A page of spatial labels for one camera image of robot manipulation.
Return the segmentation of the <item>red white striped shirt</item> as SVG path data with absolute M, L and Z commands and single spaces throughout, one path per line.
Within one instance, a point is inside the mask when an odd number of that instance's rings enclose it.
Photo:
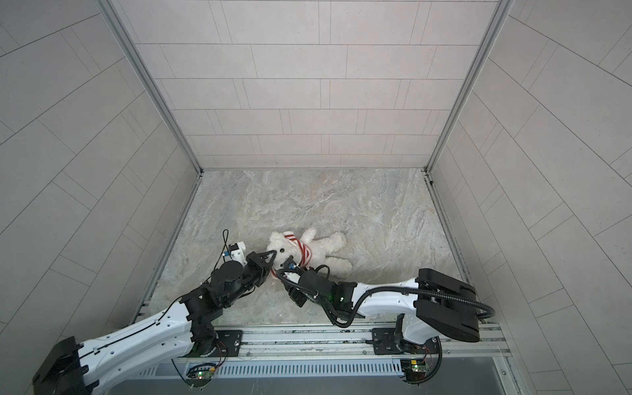
M 293 262 L 302 268 L 309 264 L 313 257 L 309 243 L 313 241 L 315 234 L 314 227 L 308 228 L 301 238 L 298 238 L 293 231 L 271 233 L 267 250 L 276 251 L 272 275 L 277 277 L 277 271 L 288 258 L 292 258 Z

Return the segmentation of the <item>white plush teddy bear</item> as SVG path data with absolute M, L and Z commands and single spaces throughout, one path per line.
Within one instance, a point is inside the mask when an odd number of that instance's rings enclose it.
M 335 253 L 343 250 L 347 246 L 347 238 L 342 232 L 335 232 L 322 239 L 316 239 L 316 234 L 309 248 L 313 257 L 309 264 L 303 268 L 314 268 L 326 265 L 330 269 L 330 274 L 338 278 L 347 278 L 352 274 L 352 263 L 335 256 Z

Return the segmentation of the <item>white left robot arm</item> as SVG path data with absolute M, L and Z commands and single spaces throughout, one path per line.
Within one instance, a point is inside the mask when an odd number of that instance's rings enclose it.
M 226 261 L 158 314 L 82 343 L 74 337 L 58 342 L 34 374 L 34 393 L 102 394 L 165 360 L 212 355 L 225 360 L 231 344 L 212 323 L 265 283 L 276 255 L 252 252 L 240 261 Z

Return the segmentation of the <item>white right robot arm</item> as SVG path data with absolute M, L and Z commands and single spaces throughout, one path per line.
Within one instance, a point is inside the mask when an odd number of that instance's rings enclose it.
M 314 268 L 280 268 L 276 276 L 298 306 L 306 301 L 319 305 L 341 329 L 359 318 L 396 314 L 396 338 L 415 346 L 440 335 L 479 342 L 479 322 L 494 314 L 477 300 L 474 286 L 429 268 L 415 278 L 385 285 L 335 282 Z

